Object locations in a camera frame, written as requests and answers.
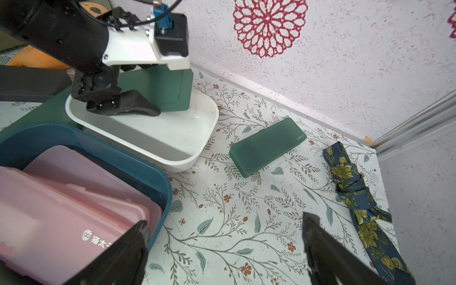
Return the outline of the pink pencil case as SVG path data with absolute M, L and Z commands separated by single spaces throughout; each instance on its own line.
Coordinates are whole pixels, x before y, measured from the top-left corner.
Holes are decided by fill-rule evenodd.
M 32 175 L 1 168 L 1 261 L 19 273 L 57 285 L 126 231 Z
M 36 175 L 32 177 L 102 213 L 121 229 L 128 230 L 141 220 L 148 222 L 148 211 L 142 205 L 91 192 L 79 185 L 64 184 Z
M 67 146 L 49 148 L 30 162 L 23 172 L 142 205 L 147 209 L 146 218 L 151 235 L 162 218 L 162 209 L 151 198 L 119 179 L 114 171 L 105 170 Z

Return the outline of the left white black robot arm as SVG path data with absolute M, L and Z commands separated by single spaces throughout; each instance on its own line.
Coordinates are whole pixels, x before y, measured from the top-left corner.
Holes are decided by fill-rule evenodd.
M 108 24 L 120 30 L 138 21 L 115 8 L 100 19 L 78 1 L 1 1 L 1 30 L 76 70 L 71 96 L 98 115 L 159 116 L 160 111 L 139 91 L 118 86 L 121 66 L 102 61 L 108 46 Z

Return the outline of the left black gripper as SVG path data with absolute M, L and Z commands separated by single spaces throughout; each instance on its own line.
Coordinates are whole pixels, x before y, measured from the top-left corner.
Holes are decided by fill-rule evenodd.
M 71 97 L 86 103 L 86 110 L 94 114 L 159 116 L 160 110 L 139 91 L 121 93 L 119 72 L 119 65 L 104 66 L 93 74 L 76 71 Z

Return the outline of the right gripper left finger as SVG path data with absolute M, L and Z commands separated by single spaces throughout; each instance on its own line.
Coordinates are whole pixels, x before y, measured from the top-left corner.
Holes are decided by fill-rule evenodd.
M 149 227 L 141 220 L 86 268 L 66 281 L 67 285 L 140 285 L 147 263 Z

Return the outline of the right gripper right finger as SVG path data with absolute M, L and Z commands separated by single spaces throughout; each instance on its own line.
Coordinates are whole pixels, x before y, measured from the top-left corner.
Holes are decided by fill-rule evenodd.
M 320 226 L 320 218 L 304 212 L 302 239 L 313 285 L 385 285 L 370 270 Z

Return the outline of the black pencil case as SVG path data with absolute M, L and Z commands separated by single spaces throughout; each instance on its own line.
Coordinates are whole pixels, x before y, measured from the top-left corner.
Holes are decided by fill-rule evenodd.
M 64 70 L 1 66 L 2 102 L 43 103 L 71 84 L 71 78 Z

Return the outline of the green pencil case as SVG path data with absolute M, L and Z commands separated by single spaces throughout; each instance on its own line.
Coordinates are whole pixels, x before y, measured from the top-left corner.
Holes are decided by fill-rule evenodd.
M 74 122 L 65 111 L 66 100 L 70 96 L 70 93 L 71 87 L 68 87 L 25 114 L 25 116 L 14 121 L 10 126 L 1 131 L 1 141 L 6 140 L 19 131 L 43 124 L 70 125 L 74 128 L 81 129 L 81 125 Z
M 229 156 L 240 174 L 248 178 L 300 145 L 306 138 L 293 119 L 286 118 L 235 143 L 229 150 Z
M 165 113 L 188 110 L 193 79 L 191 69 L 171 71 L 166 65 L 156 65 L 123 72 L 118 84 L 123 92 L 137 90 Z

